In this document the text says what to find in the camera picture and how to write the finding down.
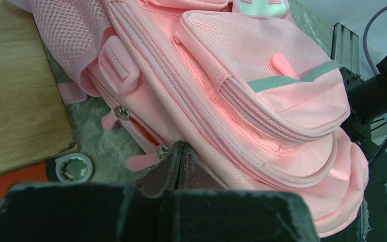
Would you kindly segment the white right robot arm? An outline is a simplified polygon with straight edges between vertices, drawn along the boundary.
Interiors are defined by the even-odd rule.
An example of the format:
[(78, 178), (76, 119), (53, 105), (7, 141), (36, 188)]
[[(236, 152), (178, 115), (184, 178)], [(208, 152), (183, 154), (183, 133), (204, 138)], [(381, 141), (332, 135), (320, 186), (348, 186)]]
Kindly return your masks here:
[(346, 67), (340, 68), (351, 108), (351, 116), (344, 122), (369, 124), (373, 119), (387, 113), (387, 56), (377, 64), (379, 73), (367, 81), (356, 77)]

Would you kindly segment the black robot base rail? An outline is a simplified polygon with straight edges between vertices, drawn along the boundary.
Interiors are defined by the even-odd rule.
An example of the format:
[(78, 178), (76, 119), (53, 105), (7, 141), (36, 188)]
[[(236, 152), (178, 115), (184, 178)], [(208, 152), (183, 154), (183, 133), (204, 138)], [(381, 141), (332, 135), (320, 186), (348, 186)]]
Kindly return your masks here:
[[(341, 64), (340, 71), (348, 92), (364, 82), (359, 71), (359, 55), (359, 36), (341, 23), (336, 23), (330, 57)], [(353, 111), (342, 124), (342, 129), (367, 159), (372, 158), (378, 145), (371, 139), (369, 120), (363, 120)], [(369, 166), (368, 185), (357, 217), (344, 230), (321, 241), (387, 241), (386, 185), (387, 154), (383, 154)]]

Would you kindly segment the orange handled adjustable wrench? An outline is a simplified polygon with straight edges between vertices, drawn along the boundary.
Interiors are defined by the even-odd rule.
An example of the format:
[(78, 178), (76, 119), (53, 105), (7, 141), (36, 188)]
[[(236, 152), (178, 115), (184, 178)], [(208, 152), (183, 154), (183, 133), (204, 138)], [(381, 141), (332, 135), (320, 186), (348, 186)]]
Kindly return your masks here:
[(0, 201), (17, 183), (83, 183), (92, 179), (95, 165), (81, 153), (50, 158), (0, 175)]

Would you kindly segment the brown wooden board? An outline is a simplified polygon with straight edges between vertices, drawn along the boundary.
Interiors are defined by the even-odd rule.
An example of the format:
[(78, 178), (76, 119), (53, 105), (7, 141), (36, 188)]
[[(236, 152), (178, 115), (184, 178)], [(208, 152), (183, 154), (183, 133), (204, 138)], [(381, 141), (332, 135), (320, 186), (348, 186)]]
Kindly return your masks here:
[(32, 15), (0, 1), (0, 175), (77, 150)]

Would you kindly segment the pink student backpack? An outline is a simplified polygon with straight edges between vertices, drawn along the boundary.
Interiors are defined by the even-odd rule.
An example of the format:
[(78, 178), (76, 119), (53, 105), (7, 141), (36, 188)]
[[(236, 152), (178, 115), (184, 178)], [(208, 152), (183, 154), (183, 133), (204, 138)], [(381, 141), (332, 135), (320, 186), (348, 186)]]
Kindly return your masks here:
[(339, 64), (291, 20), (287, 1), (14, 1), (34, 16), (82, 94), (110, 107), (158, 163), (189, 143), (233, 190), (299, 194), (319, 237), (357, 216), (368, 182), (341, 128), (350, 107)]

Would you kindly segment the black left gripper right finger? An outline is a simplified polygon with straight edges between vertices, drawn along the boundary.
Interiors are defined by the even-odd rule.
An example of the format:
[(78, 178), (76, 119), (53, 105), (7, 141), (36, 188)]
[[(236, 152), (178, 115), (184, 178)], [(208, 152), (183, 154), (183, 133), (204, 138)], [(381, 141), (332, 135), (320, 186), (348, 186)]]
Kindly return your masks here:
[(179, 168), (179, 189), (225, 190), (199, 163), (194, 149), (184, 143)]

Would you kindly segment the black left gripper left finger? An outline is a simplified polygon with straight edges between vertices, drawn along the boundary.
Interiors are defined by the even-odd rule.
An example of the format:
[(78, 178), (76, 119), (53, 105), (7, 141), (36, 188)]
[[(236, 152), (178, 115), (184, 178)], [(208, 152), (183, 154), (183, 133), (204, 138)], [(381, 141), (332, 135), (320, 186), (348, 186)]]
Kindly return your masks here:
[(142, 191), (173, 190), (178, 186), (179, 169), (182, 155), (182, 142), (175, 142), (170, 148), (158, 146), (159, 163), (149, 168), (148, 172), (137, 179), (134, 184)]

